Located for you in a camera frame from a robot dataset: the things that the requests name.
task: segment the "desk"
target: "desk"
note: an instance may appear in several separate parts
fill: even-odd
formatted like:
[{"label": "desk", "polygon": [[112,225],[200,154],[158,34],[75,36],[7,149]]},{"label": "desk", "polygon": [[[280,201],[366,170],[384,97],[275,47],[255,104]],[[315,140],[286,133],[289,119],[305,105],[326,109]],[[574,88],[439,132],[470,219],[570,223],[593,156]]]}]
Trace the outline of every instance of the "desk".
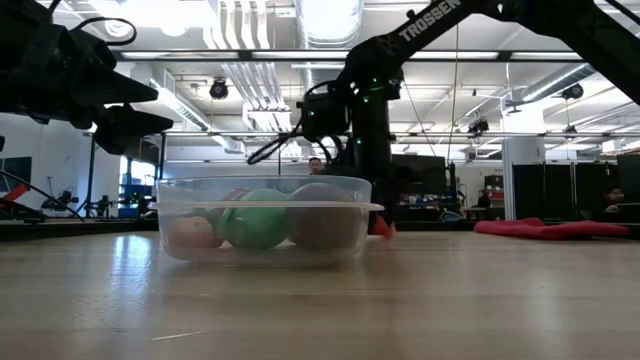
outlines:
[{"label": "desk", "polygon": [[157,238],[0,244],[3,358],[640,358],[634,243],[401,233],[301,271],[181,262]]}]

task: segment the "green ball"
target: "green ball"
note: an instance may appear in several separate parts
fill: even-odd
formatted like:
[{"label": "green ball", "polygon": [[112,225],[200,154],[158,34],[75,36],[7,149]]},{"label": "green ball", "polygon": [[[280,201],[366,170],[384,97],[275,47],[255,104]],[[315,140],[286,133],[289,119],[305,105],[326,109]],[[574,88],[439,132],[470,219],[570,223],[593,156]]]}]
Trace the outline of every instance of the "green ball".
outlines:
[{"label": "green ball", "polygon": [[[252,190],[240,201],[286,201],[277,190]],[[233,246],[248,250],[267,250],[287,237],[284,208],[229,208],[219,220],[224,238]]]}]

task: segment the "ductwork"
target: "ductwork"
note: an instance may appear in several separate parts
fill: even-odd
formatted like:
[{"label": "ductwork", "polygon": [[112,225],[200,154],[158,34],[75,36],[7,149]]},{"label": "ductwork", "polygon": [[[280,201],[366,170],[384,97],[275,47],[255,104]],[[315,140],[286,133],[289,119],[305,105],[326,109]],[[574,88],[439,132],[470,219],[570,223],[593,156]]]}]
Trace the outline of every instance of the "ductwork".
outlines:
[{"label": "ductwork", "polygon": [[[227,43],[222,35],[222,25],[219,16],[220,1],[209,0],[209,8],[211,10],[211,26],[202,29],[202,39],[210,49],[227,49]],[[224,63],[222,64],[222,70],[224,70],[227,77],[229,77],[236,86],[236,89],[238,89],[242,99],[252,108],[258,109],[260,107],[260,103],[255,95],[249,90],[249,83],[246,81],[244,74],[239,68],[239,64]]]},{"label": "ductwork", "polygon": [[[189,100],[176,93],[175,79],[168,71],[165,70],[161,82],[155,81],[151,77],[148,82],[151,87],[158,91],[158,100],[175,111],[181,118],[197,126],[201,131],[218,130],[209,124],[207,116],[198,111]],[[229,154],[244,154],[246,151],[246,147],[242,142],[232,140],[229,137],[213,136],[213,140],[224,147],[225,152]]]},{"label": "ductwork", "polygon": [[[238,42],[238,38],[236,37],[236,3],[235,0],[223,0],[226,7],[226,24],[224,36],[227,39],[227,42],[231,46],[232,49],[240,49],[240,43]],[[247,63],[240,63],[240,71],[244,75],[244,78],[248,80],[249,91],[252,92],[254,98],[258,100],[261,109],[267,108],[267,100],[265,100],[265,96],[262,94],[262,90],[260,89],[260,85],[256,80],[256,77],[253,75],[251,71],[251,67]]]},{"label": "ductwork", "polygon": [[578,66],[567,65],[528,87],[522,89],[505,88],[496,91],[491,98],[484,100],[476,107],[469,110],[464,117],[471,117],[474,114],[476,116],[482,116],[483,114],[495,110],[501,103],[501,101],[499,99],[495,99],[495,97],[503,97],[507,95],[509,91],[513,92],[513,99],[509,102],[510,105],[517,106],[528,104],[557,94],[596,73],[596,69],[589,64]]},{"label": "ductwork", "polygon": [[520,105],[540,101],[561,92],[595,73],[597,73],[596,69],[589,64],[564,66],[553,74],[525,88],[519,96],[521,101],[513,101],[512,103],[514,105]]},{"label": "ductwork", "polygon": [[[253,0],[237,0],[242,11],[241,40],[248,49],[255,49],[252,32]],[[208,0],[212,25],[203,29],[203,39],[211,49],[240,49],[236,35],[236,0]],[[225,5],[225,27],[222,29],[221,4]],[[269,49],[267,39],[267,9],[264,0],[255,1],[256,36],[261,49]],[[249,110],[284,110],[286,105],[273,63],[227,63],[223,70],[234,82]]]},{"label": "ductwork", "polygon": [[[269,38],[267,37],[267,4],[266,3],[267,3],[266,1],[256,1],[257,37],[258,37],[258,45],[260,46],[260,49],[271,48],[271,45],[269,44]],[[284,97],[282,96],[282,89],[280,88],[280,82],[278,82],[278,77],[276,76],[275,65],[272,62],[270,62],[270,63],[262,63],[262,66],[265,68],[267,83],[271,84],[270,88],[272,89],[275,95],[277,107],[281,110],[286,109],[287,106],[284,103]]]},{"label": "ductwork", "polygon": [[[240,0],[240,8],[242,9],[242,28],[240,30],[242,42],[247,49],[255,49],[256,46],[253,43],[253,34],[251,31],[251,3],[249,0]],[[276,108],[278,101],[272,87],[268,86],[269,80],[267,78],[265,68],[262,65],[262,63],[252,63],[250,64],[250,67],[254,69],[255,73],[258,74],[260,81],[265,85],[264,90],[266,95],[269,97],[269,104],[265,106],[265,109]]]},{"label": "ductwork", "polygon": [[[304,49],[346,49],[358,42],[364,0],[295,0],[298,39]],[[304,70],[305,89],[335,79],[337,70]]]}]

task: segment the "clear plastic container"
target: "clear plastic container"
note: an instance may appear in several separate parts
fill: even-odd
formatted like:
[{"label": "clear plastic container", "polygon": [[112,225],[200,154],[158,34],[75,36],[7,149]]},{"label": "clear plastic container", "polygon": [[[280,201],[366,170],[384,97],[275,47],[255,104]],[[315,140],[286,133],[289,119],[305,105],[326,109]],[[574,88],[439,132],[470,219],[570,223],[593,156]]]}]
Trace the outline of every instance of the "clear plastic container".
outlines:
[{"label": "clear plastic container", "polygon": [[168,255],[223,265],[324,266],[363,247],[368,181],[338,176],[215,177],[158,183]]}]

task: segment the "fluorescent light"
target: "fluorescent light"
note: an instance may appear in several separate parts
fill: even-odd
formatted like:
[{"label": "fluorescent light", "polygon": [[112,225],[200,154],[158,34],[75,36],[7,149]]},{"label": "fluorescent light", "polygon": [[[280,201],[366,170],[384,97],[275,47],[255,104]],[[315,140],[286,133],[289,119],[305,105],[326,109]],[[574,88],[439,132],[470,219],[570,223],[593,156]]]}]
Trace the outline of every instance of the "fluorescent light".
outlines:
[{"label": "fluorescent light", "polygon": [[511,54],[511,60],[581,60],[580,55],[574,52],[514,52]]},{"label": "fluorescent light", "polygon": [[238,137],[249,137],[249,136],[278,136],[280,133],[277,132],[261,132],[261,131],[244,131],[244,132],[232,132],[232,131],[220,131],[214,132],[216,134],[224,135],[224,136],[238,136]]},{"label": "fluorescent light", "polygon": [[176,164],[195,164],[195,163],[203,163],[204,160],[165,160],[168,163],[176,163]]},{"label": "fluorescent light", "polygon": [[342,70],[344,68],[344,63],[341,63],[341,64],[323,64],[323,63],[291,64],[291,68],[296,70]]},{"label": "fluorescent light", "polygon": [[186,132],[186,131],[167,131],[164,133],[167,137],[203,137],[211,134],[206,132]]},{"label": "fluorescent light", "polygon": [[345,50],[255,51],[255,59],[340,59],[347,58]]},{"label": "fluorescent light", "polygon": [[[458,51],[457,58],[461,60],[495,59],[497,52],[493,51]],[[455,51],[419,51],[411,56],[413,60],[455,60]]]},{"label": "fluorescent light", "polygon": [[197,51],[122,51],[120,55],[127,60],[237,60],[236,51],[197,50]]},{"label": "fluorescent light", "polygon": [[484,159],[486,159],[486,158],[488,158],[488,157],[491,157],[491,156],[493,156],[493,155],[495,155],[495,154],[500,153],[501,151],[502,151],[502,148],[500,148],[500,149],[498,149],[498,150],[494,150],[494,151],[492,151],[492,152],[490,152],[490,153],[488,153],[488,154],[485,154],[485,155],[478,155],[478,157],[479,157],[479,158],[484,158]]}]

